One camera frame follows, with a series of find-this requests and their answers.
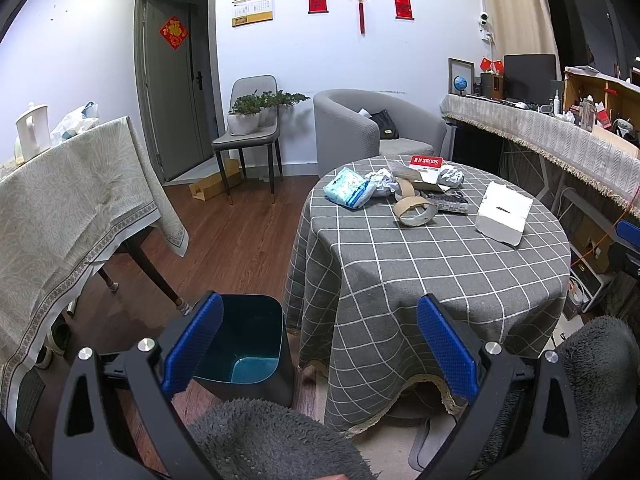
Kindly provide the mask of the blue white plastic package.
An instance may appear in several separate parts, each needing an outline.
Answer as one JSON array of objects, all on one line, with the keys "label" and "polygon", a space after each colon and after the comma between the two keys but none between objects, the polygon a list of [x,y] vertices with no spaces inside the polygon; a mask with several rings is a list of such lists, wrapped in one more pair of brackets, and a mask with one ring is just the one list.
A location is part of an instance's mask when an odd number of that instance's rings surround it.
[{"label": "blue white plastic package", "polygon": [[356,210],[370,200],[375,190],[376,186],[370,179],[344,167],[323,188],[323,193],[330,202]]}]

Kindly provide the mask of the grey fuzzy clothing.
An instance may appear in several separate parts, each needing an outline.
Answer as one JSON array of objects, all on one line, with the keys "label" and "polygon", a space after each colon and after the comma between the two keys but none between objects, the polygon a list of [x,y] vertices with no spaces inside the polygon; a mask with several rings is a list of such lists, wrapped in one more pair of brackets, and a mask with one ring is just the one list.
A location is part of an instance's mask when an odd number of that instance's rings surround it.
[{"label": "grey fuzzy clothing", "polygon": [[304,414],[265,400],[214,406],[189,426],[225,479],[321,479],[375,474],[351,440]]}]

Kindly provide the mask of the black handbag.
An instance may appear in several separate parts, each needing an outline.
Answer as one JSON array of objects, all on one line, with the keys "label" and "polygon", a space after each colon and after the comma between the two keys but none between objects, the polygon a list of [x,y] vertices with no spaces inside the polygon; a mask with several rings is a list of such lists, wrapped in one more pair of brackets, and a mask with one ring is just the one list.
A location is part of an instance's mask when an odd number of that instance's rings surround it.
[{"label": "black handbag", "polygon": [[397,140],[399,138],[398,128],[388,110],[372,114],[370,119],[378,126],[381,140]]}]

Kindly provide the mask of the black remote control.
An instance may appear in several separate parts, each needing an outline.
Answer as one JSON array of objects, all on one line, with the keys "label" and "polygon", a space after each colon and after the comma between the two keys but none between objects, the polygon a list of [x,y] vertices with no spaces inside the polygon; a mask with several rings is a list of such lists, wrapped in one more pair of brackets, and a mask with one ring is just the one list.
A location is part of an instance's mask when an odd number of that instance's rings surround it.
[{"label": "black remote control", "polygon": [[468,214],[470,203],[462,193],[425,193],[424,197],[443,214]]}]

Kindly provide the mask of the white plastic bag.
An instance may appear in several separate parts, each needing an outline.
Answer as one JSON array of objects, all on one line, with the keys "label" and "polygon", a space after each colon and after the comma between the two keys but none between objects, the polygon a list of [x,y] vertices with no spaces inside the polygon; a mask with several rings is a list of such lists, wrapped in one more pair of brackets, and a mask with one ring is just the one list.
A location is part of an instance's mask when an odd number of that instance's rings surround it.
[{"label": "white plastic bag", "polygon": [[72,110],[63,117],[50,133],[51,145],[58,145],[65,140],[78,136],[78,134],[85,133],[99,125],[99,122],[98,104],[89,101],[84,106],[77,107],[76,110]]}]

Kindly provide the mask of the brown tape roll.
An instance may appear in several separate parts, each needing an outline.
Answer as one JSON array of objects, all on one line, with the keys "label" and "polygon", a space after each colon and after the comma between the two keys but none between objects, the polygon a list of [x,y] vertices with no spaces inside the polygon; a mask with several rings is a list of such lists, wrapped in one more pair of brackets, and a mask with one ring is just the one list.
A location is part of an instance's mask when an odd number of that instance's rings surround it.
[{"label": "brown tape roll", "polygon": [[422,196],[402,198],[393,206],[397,221],[407,228],[418,228],[431,222],[438,213],[437,207]]}]

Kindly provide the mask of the red fu door sticker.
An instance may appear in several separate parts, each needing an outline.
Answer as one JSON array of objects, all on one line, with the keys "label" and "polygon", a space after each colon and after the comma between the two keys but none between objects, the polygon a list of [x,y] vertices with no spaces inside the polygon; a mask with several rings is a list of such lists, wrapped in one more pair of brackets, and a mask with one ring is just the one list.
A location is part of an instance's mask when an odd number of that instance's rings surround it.
[{"label": "red fu door sticker", "polygon": [[167,22],[160,28],[160,36],[162,36],[168,44],[178,50],[183,41],[189,37],[189,31],[176,16],[168,18]]}]

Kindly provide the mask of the red white torn envelope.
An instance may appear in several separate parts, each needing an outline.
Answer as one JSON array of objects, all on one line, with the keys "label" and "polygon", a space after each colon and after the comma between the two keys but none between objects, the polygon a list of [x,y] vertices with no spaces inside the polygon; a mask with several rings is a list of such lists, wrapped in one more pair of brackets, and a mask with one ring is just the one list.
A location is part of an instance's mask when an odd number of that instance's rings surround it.
[{"label": "red white torn envelope", "polygon": [[442,167],[435,167],[427,157],[413,156],[410,164],[389,160],[387,166],[396,178],[407,180],[418,191],[445,193],[450,190],[450,186],[438,182]]}]

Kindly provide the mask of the white electric kettle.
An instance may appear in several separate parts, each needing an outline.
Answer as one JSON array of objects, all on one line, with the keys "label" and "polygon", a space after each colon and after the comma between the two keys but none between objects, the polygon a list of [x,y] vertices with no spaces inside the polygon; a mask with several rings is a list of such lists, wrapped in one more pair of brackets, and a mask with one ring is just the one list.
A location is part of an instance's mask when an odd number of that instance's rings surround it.
[{"label": "white electric kettle", "polygon": [[46,104],[29,104],[26,112],[17,118],[15,125],[25,162],[51,147],[48,110]]}]

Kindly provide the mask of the grey dining chair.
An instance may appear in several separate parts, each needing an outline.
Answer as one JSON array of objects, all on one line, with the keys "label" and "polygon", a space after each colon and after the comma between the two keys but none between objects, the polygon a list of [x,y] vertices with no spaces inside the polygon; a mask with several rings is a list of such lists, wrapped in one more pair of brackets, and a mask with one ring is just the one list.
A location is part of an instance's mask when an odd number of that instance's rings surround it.
[{"label": "grey dining chair", "polygon": [[268,182],[271,201],[276,197],[274,170],[282,172],[280,151],[279,111],[270,107],[264,114],[264,94],[270,98],[278,91],[277,79],[272,75],[258,75],[236,80],[231,89],[230,108],[227,114],[226,132],[213,140],[212,148],[216,156],[224,192],[232,203],[231,188],[222,153],[237,150],[240,156],[242,176],[246,176],[244,150],[264,146],[267,150]]}]

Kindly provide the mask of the white cardboard box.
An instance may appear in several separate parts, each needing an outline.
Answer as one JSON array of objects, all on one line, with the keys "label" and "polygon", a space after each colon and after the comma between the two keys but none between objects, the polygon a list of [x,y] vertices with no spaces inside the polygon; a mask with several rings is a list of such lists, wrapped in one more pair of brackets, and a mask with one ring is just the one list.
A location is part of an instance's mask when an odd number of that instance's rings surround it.
[{"label": "white cardboard box", "polygon": [[504,184],[490,182],[477,209],[475,229],[496,242],[518,247],[533,203]]}]

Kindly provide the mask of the wall calendar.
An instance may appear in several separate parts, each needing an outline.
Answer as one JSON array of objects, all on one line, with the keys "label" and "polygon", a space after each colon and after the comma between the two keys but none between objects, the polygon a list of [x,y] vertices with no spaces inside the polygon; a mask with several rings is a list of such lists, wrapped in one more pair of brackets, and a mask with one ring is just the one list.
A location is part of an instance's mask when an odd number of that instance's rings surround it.
[{"label": "wall calendar", "polygon": [[233,27],[271,21],[272,19],[272,0],[233,0]]}]

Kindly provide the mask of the potted green plant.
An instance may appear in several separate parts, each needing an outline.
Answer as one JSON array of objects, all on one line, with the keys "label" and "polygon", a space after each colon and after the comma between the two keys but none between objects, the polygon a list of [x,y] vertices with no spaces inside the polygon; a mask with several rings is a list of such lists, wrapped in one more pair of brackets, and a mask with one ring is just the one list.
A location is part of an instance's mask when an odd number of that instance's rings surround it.
[{"label": "potted green plant", "polygon": [[278,91],[256,91],[238,96],[231,104],[228,128],[232,136],[247,136],[258,129],[260,114],[267,108],[291,107],[309,100],[303,93]]}]

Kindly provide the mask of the beige patterned tablecloth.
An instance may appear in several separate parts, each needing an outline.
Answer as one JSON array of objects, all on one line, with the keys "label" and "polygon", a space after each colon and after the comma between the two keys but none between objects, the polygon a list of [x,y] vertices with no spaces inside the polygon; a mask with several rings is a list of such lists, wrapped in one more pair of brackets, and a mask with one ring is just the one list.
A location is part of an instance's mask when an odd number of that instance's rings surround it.
[{"label": "beige patterned tablecloth", "polygon": [[117,246],[147,226],[178,256],[189,234],[129,117],[49,148],[1,182],[1,413],[44,335]]}]

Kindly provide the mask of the grey fringed desk cloth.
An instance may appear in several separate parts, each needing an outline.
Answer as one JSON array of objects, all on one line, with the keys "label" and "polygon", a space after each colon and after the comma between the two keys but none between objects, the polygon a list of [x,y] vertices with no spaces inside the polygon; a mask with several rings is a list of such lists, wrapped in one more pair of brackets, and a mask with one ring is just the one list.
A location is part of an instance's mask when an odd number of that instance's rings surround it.
[{"label": "grey fringed desk cloth", "polygon": [[616,145],[561,119],[472,96],[448,94],[440,112],[525,146],[638,217],[639,159]]}]

